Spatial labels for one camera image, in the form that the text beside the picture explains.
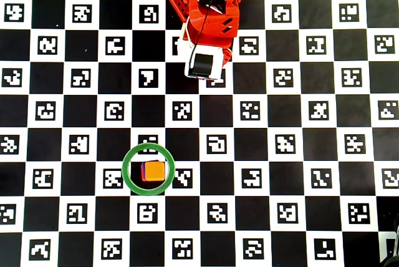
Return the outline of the orange-red gripper body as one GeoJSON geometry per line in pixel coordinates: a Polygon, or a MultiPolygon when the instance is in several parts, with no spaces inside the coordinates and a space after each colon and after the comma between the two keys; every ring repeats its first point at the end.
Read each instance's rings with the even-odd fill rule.
{"type": "Polygon", "coordinates": [[[232,57],[239,14],[183,16],[182,56],[186,67],[224,67],[232,57]]]}

